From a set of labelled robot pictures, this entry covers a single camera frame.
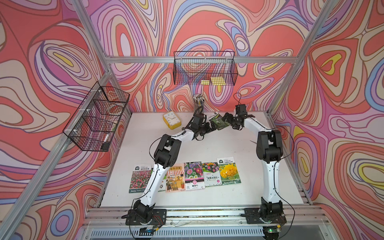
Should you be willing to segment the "green gourd seed packet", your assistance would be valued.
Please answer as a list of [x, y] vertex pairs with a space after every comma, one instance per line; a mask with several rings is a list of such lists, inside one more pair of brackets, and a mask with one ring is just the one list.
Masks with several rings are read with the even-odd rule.
[[208, 117], [209, 121], [216, 127], [218, 131], [223, 130], [230, 126], [229, 123], [223, 120], [223, 117], [220, 113], [214, 112], [211, 116]]

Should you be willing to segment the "white sunflowers seed packet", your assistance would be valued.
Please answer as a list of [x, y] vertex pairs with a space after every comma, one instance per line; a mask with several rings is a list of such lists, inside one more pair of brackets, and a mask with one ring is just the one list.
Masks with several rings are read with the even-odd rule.
[[215, 187], [222, 185], [219, 165], [217, 162], [202, 163], [205, 187]]

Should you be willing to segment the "yellow sunflower seed packet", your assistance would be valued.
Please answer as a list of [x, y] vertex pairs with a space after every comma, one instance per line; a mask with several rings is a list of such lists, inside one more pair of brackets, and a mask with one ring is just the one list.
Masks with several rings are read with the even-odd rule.
[[234, 157], [218, 158], [217, 161], [223, 185], [241, 183], [241, 178]]

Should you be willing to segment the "chrysanthemum seed packet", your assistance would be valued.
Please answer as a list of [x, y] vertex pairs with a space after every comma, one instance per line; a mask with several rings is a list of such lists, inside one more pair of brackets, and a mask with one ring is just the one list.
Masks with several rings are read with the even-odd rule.
[[186, 191], [205, 189], [202, 162], [184, 163]]

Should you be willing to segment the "orange shop seed packet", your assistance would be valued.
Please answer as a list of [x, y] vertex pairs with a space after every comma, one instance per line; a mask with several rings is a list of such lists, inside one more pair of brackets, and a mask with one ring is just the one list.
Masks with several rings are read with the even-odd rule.
[[184, 164], [175, 164], [167, 172], [166, 192], [183, 192], [185, 189], [185, 166]]

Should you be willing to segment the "pink flower field seed packet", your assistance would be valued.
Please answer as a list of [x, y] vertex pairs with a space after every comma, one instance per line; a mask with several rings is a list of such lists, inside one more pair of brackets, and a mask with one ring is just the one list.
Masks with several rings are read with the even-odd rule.
[[152, 165], [137, 165], [134, 167], [130, 187], [129, 187], [129, 193], [143, 193], [146, 189], [149, 179], [152, 174]]

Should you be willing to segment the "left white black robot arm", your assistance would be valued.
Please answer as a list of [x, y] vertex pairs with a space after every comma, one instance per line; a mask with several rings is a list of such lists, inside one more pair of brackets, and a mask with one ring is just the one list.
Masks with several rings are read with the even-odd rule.
[[196, 140], [199, 135], [203, 136], [206, 133], [206, 123], [207, 115], [204, 114], [204, 107], [200, 106], [181, 132], [175, 135], [164, 134], [160, 138], [153, 154], [154, 169], [142, 196], [133, 200], [131, 215], [143, 223], [152, 220], [159, 187], [167, 171], [175, 165], [182, 143]]

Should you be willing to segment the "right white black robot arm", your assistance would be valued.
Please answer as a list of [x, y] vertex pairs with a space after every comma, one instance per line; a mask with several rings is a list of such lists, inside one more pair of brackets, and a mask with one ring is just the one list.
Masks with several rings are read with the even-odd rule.
[[257, 136], [256, 154], [262, 161], [264, 191], [258, 211], [260, 219], [269, 223], [283, 212], [282, 198], [279, 195], [279, 166], [283, 156], [283, 141], [279, 130], [265, 127], [248, 114], [244, 104], [235, 106], [235, 114], [225, 113], [223, 121], [234, 130], [248, 129]]

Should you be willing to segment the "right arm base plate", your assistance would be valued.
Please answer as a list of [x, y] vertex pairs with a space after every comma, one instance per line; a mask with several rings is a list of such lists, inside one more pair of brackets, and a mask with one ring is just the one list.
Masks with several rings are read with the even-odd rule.
[[260, 208], [245, 208], [242, 217], [247, 224], [285, 225], [287, 219], [283, 211], [268, 211]]

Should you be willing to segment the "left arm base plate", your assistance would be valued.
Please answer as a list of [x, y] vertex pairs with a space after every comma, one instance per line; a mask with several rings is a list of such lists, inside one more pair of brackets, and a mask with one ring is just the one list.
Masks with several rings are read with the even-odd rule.
[[129, 210], [126, 217], [126, 226], [162, 226], [166, 222], [166, 209], [149, 210], [145, 214], [141, 214], [135, 210]]

